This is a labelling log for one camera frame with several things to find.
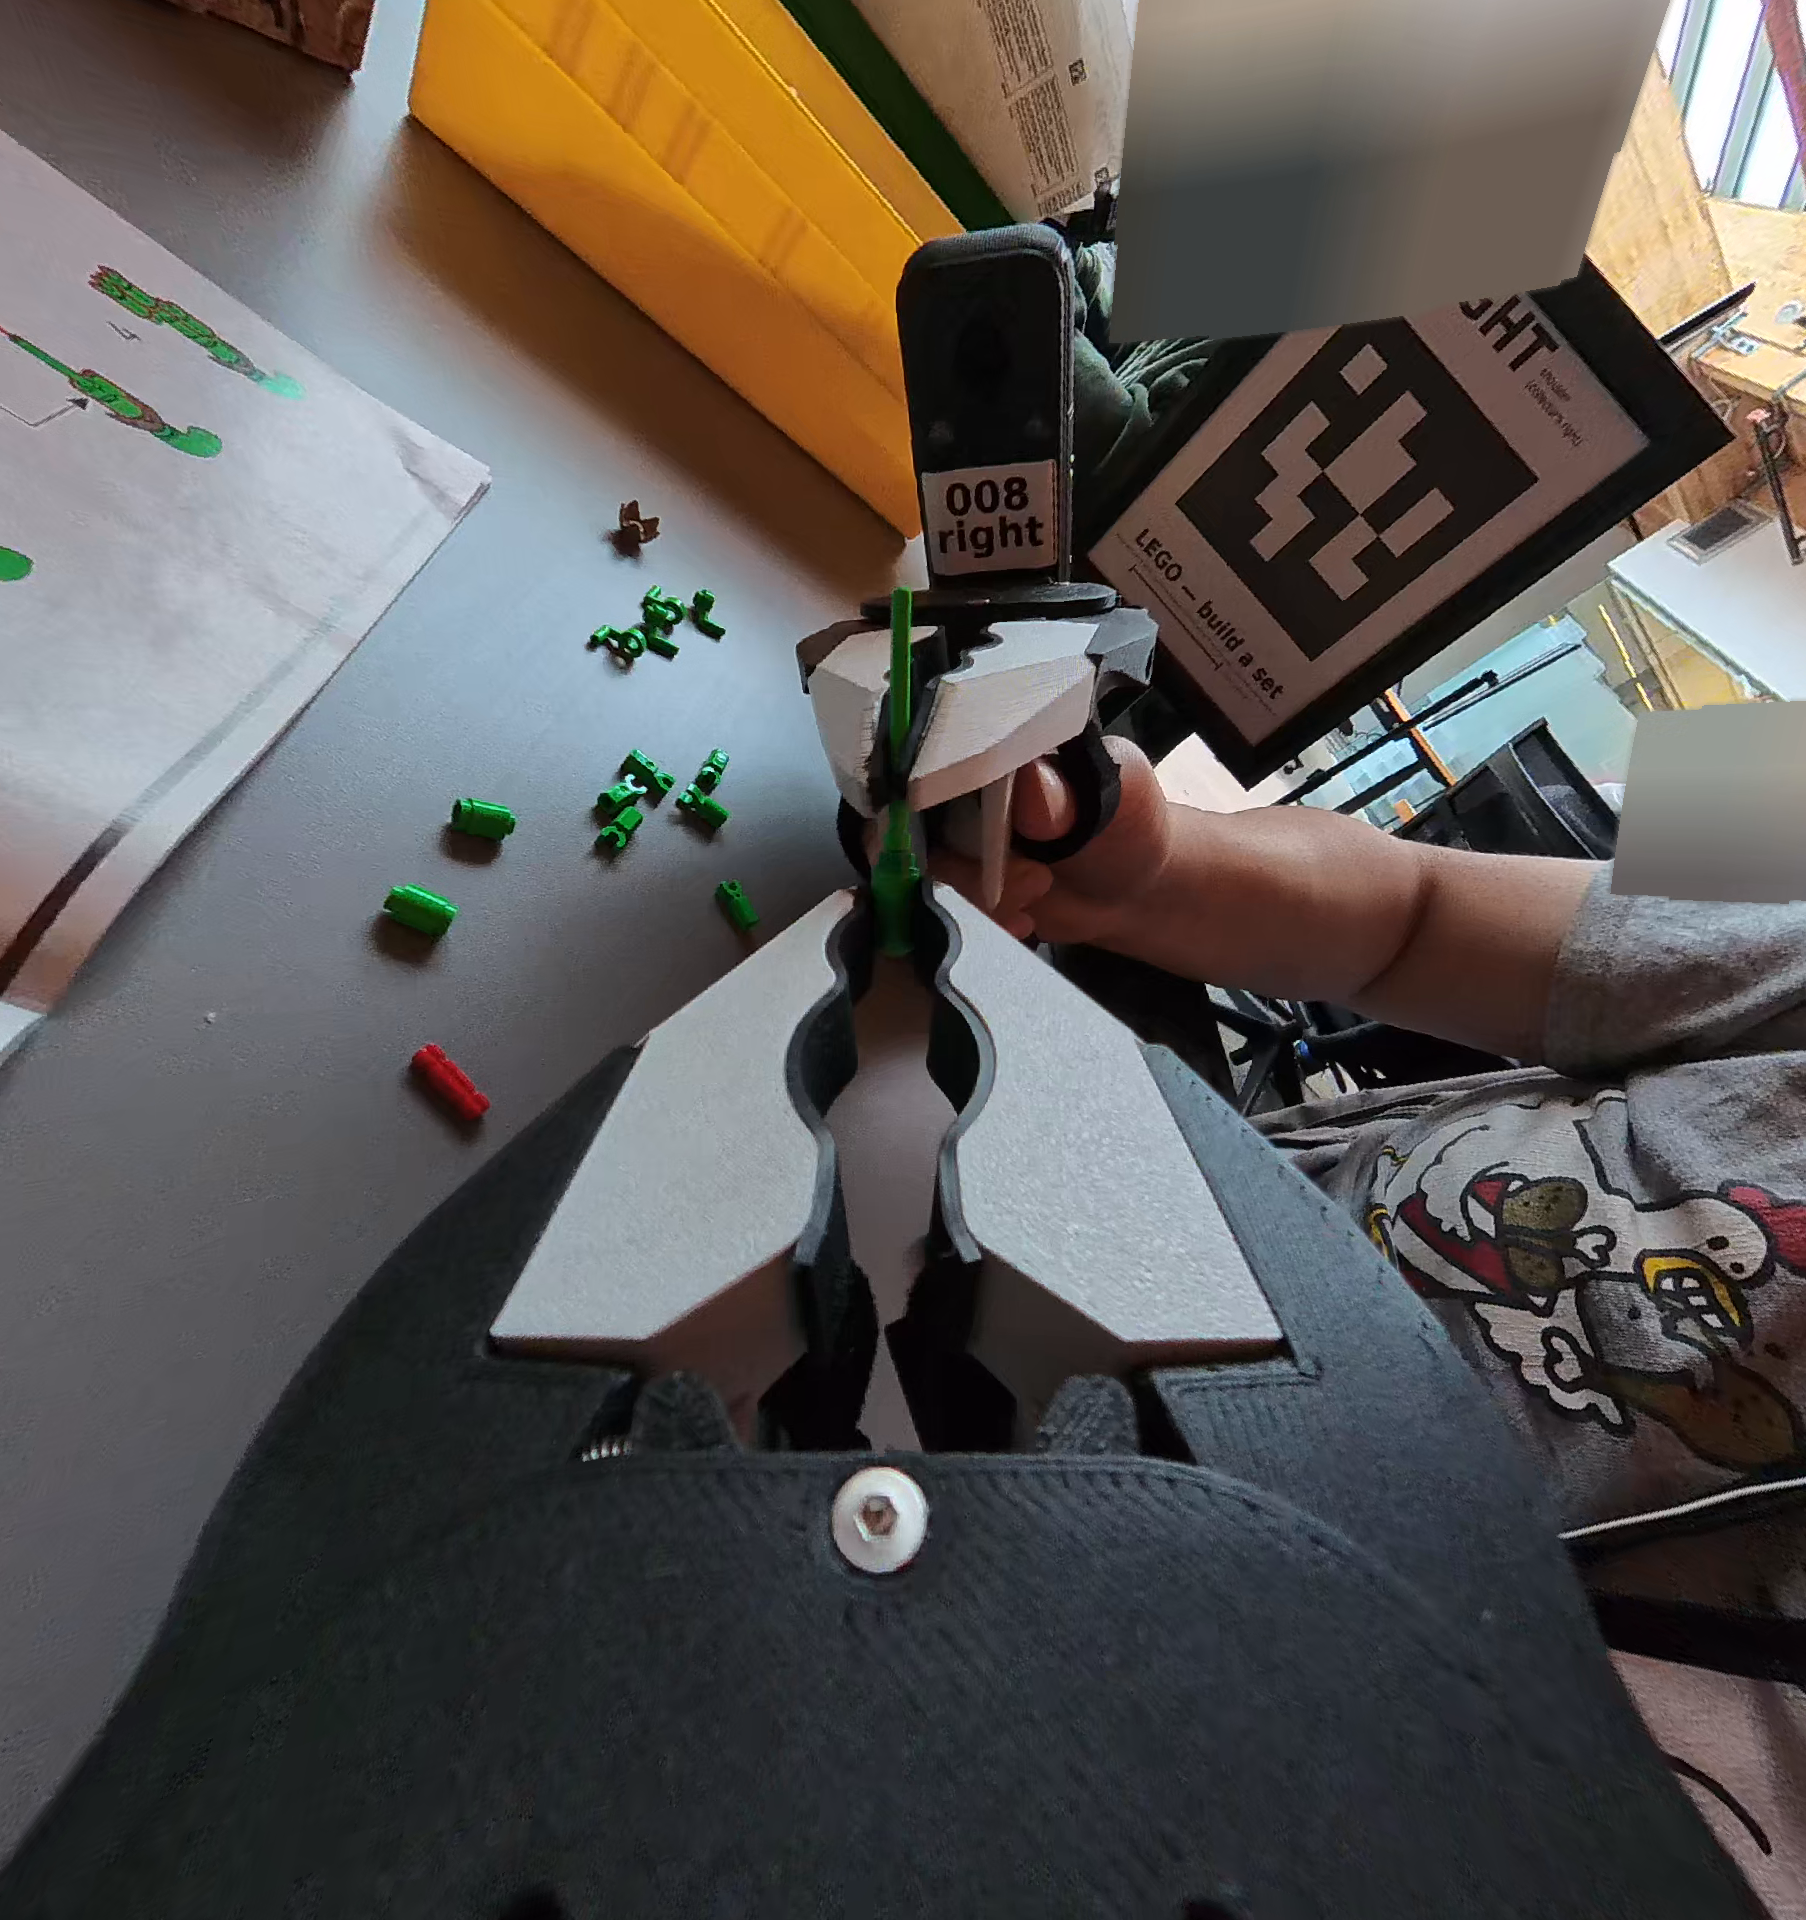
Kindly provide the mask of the person's right hand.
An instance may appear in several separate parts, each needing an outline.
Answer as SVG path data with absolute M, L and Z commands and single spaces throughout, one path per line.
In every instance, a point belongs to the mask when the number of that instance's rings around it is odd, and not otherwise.
M 1124 934 L 1145 913 L 1159 883 L 1190 848 L 1190 832 L 1209 827 L 1198 807 L 1163 796 L 1158 771 L 1130 741 L 1108 746 L 1117 772 L 1117 810 L 1109 828 L 1073 857 L 1038 862 L 1008 855 L 995 903 L 987 901 L 984 870 L 976 857 L 940 848 L 931 855 L 931 878 L 972 901 L 1008 937 L 1019 942 L 1090 942 Z

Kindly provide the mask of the cluster of green lego connectors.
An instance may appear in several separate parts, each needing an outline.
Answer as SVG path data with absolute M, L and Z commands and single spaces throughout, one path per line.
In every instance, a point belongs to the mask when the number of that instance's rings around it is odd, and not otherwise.
M 646 819 L 665 806 L 674 806 L 699 832 L 716 834 L 731 819 L 731 810 L 718 799 L 728 766 L 731 756 L 712 749 L 689 780 L 676 780 L 651 756 L 628 751 L 618 778 L 597 796 L 596 852 L 603 857 L 625 853 Z
M 592 651 L 601 651 L 620 666 L 644 659 L 676 659 L 682 634 L 725 641 L 727 624 L 718 619 L 718 595 L 712 589 L 694 589 L 679 595 L 651 587 L 646 592 L 638 619 L 626 624 L 606 623 L 588 636 Z

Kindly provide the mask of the lego instruction booklet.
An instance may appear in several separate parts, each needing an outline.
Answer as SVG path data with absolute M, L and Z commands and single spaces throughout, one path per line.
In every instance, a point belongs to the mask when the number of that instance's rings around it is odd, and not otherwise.
M 0 1065 L 489 478 L 0 131 Z

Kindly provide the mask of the black background desk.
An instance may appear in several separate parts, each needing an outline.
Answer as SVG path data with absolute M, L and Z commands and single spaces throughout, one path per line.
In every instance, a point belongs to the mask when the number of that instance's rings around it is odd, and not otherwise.
M 1407 780 L 1429 776 L 1439 793 L 1397 817 L 1397 824 L 1389 828 L 1395 836 L 1490 855 L 1612 857 L 1620 812 L 1568 756 L 1548 720 L 1541 718 L 1517 732 L 1465 775 L 1453 772 L 1429 741 L 1429 732 L 1441 723 L 1569 659 L 1572 653 L 1574 647 L 1562 643 L 1511 673 L 1484 670 L 1419 710 L 1404 707 L 1395 694 L 1375 701 L 1375 711 L 1389 720 L 1385 731 L 1346 757 L 1300 780 L 1278 806 L 1307 803 L 1325 784 L 1355 780 L 1355 772 L 1368 759 L 1407 741 L 1416 753 L 1414 761 L 1385 772 L 1369 784 L 1356 784 L 1345 803 L 1336 806 L 1339 814 L 1368 812 L 1392 799 Z

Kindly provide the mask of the white printed box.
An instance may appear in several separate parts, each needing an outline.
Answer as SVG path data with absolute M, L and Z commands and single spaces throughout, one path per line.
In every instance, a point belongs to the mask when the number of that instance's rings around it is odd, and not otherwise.
M 1137 2 L 862 2 L 1015 221 L 1066 219 L 1122 167 Z

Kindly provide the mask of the yellow plastic bin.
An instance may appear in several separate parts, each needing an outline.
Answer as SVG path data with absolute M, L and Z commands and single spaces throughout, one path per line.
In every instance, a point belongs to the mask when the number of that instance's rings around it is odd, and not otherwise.
M 428 2 L 410 112 L 917 536 L 896 289 L 962 226 L 785 5 Z

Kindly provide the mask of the green lego stick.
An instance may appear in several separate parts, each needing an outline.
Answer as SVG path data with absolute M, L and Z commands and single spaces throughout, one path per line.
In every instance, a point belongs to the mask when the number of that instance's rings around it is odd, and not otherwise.
M 907 799 L 910 746 L 916 707 L 914 602 L 916 595 L 910 587 L 898 587 L 890 592 L 890 718 L 887 723 L 890 803 L 885 841 L 885 862 L 890 866 L 900 863 L 910 870 L 916 868 L 916 828 L 914 812 Z

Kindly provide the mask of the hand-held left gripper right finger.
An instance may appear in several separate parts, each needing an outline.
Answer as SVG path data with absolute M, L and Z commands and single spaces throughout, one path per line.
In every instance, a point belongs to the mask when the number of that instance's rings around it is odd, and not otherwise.
M 952 1107 L 925 1263 L 889 1348 L 931 1452 L 1024 1445 L 1076 1378 L 1261 1362 L 1287 1337 L 1154 1052 L 959 892 L 916 963 Z

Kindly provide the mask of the black framed marker sign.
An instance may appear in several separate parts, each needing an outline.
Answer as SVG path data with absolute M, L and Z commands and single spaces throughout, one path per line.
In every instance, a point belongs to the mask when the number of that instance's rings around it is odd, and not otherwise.
M 1261 780 L 1732 446 L 1586 263 L 1410 319 L 1205 341 L 1079 478 L 1082 564 L 1159 627 L 1159 684 Z

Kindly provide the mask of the person's right forearm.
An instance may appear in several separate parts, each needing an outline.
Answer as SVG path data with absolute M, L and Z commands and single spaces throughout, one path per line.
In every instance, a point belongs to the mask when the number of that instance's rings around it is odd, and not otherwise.
M 1299 806 L 1175 806 L 1128 931 L 1156 965 L 1541 1064 L 1562 941 L 1601 870 L 1404 841 Z

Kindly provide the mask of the grey printed t-shirt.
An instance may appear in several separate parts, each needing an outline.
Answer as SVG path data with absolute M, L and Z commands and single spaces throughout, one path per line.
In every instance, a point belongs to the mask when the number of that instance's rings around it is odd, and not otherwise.
M 1256 1125 L 1525 1436 L 1591 1589 L 1806 1623 L 1806 906 L 1610 896 L 1539 1068 Z

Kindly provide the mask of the green plastic bin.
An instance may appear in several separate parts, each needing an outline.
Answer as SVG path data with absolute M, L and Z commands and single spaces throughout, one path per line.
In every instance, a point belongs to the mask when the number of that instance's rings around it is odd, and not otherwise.
M 783 6 L 965 232 L 1013 226 L 1011 210 L 942 128 L 858 5 Z

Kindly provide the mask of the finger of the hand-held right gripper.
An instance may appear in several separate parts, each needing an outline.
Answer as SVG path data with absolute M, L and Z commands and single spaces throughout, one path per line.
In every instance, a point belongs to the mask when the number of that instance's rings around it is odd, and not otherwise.
M 810 700 L 833 778 L 852 806 L 878 806 L 870 769 L 890 688 L 890 645 L 836 645 L 810 673 Z
M 1092 713 L 1092 629 L 988 629 L 938 679 L 916 747 L 916 810 L 990 787 L 1079 736 Z

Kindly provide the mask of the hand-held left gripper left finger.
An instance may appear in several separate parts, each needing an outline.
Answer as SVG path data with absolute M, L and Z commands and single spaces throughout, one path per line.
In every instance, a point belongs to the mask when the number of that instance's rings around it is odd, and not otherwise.
M 492 1322 L 508 1355 L 695 1374 L 746 1443 L 862 1447 L 869 1281 L 827 1120 L 869 906 L 839 891 L 658 1025 Z

